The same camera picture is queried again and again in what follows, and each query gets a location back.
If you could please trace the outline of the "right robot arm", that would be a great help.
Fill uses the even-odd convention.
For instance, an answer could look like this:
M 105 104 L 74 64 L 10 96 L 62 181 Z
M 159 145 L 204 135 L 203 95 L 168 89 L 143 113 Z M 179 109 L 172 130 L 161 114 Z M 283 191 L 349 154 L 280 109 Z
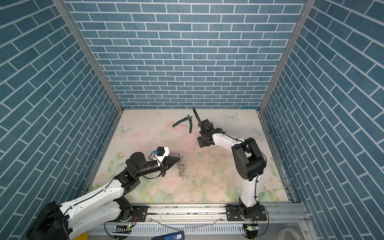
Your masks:
M 241 139 L 227 134 L 221 128 L 215 128 L 209 120 L 199 120 L 201 136 L 198 143 L 201 148 L 218 145 L 232 152 L 235 167 L 244 180 L 239 199 L 239 211 L 243 218 L 250 219 L 261 210 L 257 189 L 259 177 L 267 167 L 267 158 L 253 138 Z

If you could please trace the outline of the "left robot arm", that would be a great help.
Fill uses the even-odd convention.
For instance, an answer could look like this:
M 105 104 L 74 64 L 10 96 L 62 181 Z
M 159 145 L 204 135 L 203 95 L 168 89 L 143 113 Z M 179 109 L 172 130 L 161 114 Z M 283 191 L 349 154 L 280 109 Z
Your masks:
M 167 170 L 182 159 L 154 156 L 147 161 L 145 155 L 136 152 L 126 160 L 126 167 L 113 179 L 79 198 L 62 204 L 45 205 L 26 233 L 29 240 L 73 240 L 81 234 L 112 220 L 128 222 L 132 217 L 132 204 L 125 195 L 140 184 L 140 177 Z

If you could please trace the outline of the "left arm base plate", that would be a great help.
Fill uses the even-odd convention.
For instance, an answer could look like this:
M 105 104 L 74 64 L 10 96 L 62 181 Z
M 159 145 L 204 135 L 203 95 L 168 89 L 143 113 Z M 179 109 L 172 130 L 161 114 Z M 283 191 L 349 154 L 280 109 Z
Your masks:
M 148 206 L 132 206 L 129 212 L 128 222 L 143 223 L 146 221 Z

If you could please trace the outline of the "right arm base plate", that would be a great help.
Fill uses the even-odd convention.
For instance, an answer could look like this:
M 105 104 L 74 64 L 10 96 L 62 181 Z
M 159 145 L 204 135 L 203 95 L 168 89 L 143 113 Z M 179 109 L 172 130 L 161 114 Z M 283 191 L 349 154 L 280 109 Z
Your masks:
M 265 208 L 260 203 L 247 208 L 244 205 L 225 205 L 227 221 L 266 221 Z

